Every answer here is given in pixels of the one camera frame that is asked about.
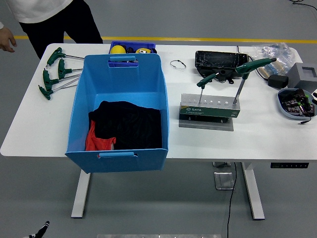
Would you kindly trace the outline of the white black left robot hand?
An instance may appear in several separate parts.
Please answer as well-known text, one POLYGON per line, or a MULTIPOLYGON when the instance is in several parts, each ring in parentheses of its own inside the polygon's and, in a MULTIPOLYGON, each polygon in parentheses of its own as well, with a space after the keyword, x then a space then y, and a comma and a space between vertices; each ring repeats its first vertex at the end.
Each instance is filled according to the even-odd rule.
POLYGON ((37 233, 28 235, 27 238, 42 238, 42 237, 44 236, 44 234, 46 233, 46 231, 47 231, 49 225, 50 225, 50 222, 49 222, 49 221, 46 221, 46 222, 44 223, 44 225, 38 230, 37 233))

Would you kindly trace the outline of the person's right hand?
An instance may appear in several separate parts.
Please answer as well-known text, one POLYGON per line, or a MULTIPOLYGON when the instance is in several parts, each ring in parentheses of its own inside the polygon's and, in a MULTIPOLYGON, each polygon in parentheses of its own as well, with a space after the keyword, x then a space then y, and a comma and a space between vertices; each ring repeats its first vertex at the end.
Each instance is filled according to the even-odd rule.
POLYGON ((16 39, 12 32, 7 28, 3 27, 0 29, 0 49, 5 52, 14 53, 17 47, 16 39))

